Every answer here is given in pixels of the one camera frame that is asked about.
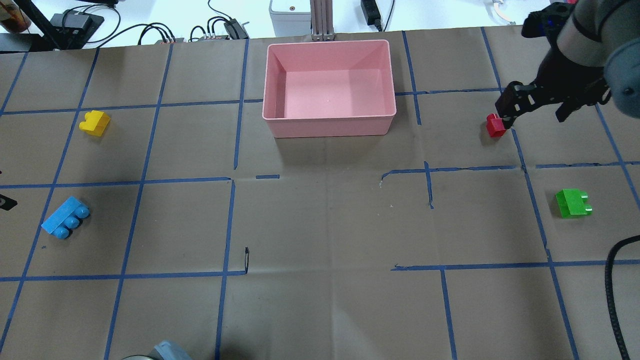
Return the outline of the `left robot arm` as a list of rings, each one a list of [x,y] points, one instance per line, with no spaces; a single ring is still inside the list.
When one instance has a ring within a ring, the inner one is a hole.
[[[192,357],[176,342],[162,341],[148,354],[129,355],[122,360],[192,360]]]

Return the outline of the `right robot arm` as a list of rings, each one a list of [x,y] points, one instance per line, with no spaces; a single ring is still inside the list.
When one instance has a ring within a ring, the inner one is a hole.
[[[554,2],[525,19],[521,36],[544,37],[550,49],[529,84],[510,82],[487,116],[501,136],[523,114],[557,104],[564,122],[584,106],[613,100],[626,116],[640,113],[640,3],[637,0]]]

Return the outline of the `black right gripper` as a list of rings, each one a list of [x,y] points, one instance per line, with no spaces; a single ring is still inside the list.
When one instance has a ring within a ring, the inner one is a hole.
[[[494,103],[503,127],[509,130],[523,114],[542,106],[560,104],[555,112],[562,123],[583,106],[605,105],[611,99],[603,66],[585,66],[551,48],[530,84],[510,82]]]

